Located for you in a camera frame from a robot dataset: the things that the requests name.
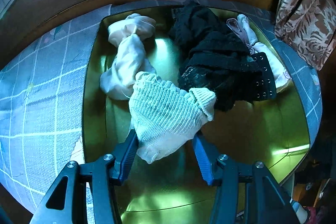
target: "leaf pattern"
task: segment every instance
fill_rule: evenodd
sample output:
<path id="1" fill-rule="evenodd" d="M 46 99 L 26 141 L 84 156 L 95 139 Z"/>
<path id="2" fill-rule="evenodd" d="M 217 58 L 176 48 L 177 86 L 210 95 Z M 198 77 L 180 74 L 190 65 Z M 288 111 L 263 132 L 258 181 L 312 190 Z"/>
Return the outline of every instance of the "leaf pattern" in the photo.
<path id="1" fill-rule="evenodd" d="M 279 0 L 274 33 L 321 70 L 336 46 L 333 0 Z"/>

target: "metal screw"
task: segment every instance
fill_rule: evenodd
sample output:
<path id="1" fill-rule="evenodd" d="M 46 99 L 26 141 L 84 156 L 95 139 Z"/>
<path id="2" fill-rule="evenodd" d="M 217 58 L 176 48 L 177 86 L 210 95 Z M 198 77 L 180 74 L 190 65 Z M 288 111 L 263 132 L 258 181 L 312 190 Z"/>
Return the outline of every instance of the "metal screw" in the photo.
<path id="1" fill-rule="evenodd" d="M 265 165 L 264 165 L 264 163 L 263 163 L 262 161 L 257 161 L 257 162 L 255 163 L 255 166 L 256 166 L 257 168 L 263 168 Z"/>
<path id="2" fill-rule="evenodd" d="M 113 157 L 114 157 L 114 156 L 113 156 L 112 154 L 106 154 L 106 155 L 104 155 L 103 159 L 104 159 L 104 160 L 112 160 Z"/>
<path id="3" fill-rule="evenodd" d="M 77 164 L 77 162 L 72 160 L 72 161 L 68 162 L 67 167 L 72 168 L 72 167 L 75 167 L 76 164 Z"/>
<path id="4" fill-rule="evenodd" d="M 227 160 L 229 158 L 228 155 L 225 155 L 225 154 L 220 154 L 219 157 L 218 157 L 220 160 Z"/>

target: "textured blue fabric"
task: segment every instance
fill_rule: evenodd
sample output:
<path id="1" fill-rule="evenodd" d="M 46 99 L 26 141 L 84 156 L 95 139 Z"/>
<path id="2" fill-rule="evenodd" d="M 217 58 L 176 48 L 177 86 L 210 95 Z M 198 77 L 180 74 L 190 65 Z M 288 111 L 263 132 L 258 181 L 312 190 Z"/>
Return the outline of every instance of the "textured blue fabric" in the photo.
<path id="1" fill-rule="evenodd" d="M 84 81 L 100 21 L 110 14 L 185 1 L 143 0 L 99 8 L 44 34 L 0 71 L 0 183 L 29 211 L 36 210 L 76 147 L 77 158 L 84 157 Z M 263 31 L 299 91 L 313 144 L 322 115 L 317 73 L 275 38 L 271 13 L 236 2 L 196 1 L 246 14 Z M 89 188 L 86 194 L 88 223 L 94 223 Z"/>

